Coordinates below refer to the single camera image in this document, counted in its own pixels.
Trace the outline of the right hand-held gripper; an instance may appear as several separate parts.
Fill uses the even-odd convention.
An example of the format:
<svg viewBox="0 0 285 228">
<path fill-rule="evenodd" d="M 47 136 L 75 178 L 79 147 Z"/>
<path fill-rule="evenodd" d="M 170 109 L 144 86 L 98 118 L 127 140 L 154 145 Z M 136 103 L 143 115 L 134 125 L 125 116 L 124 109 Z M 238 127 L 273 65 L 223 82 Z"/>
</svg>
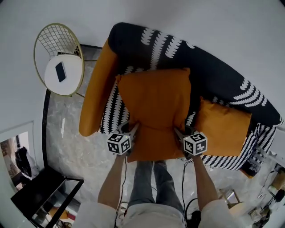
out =
<svg viewBox="0 0 285 228">
<path fill-rule="evenodd" d="M 208 149 L 208 139 L 204 133 L 199 132 L 194 134 L 194 128 L 185 126 L 185 134 L 178 128 L 174 128 L 177 141 L 183 144 L 183 153 L 185 158 L 189 159 L 191 156 L 202 155 Z"/>
</svg>

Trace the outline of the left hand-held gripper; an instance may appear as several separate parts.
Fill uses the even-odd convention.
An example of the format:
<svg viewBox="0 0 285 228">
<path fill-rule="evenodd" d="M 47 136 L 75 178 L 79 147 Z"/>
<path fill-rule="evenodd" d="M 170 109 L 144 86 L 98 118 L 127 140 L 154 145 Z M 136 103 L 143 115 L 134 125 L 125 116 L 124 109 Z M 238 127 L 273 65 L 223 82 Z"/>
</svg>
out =
<svg viewBox="0 0 285 228">
<path fill-rule="evenodd" d="M 138 127 L 139 123 L 136 123 L 130 132 L 129 122 L 125 121 L 121 123 L 116 129 L 116 133 L 113 133 L 107 140 L 109 152 L 116 155 L 129 156 L 133 149 L 133 142 L 135 140 Z"/>
</svg>

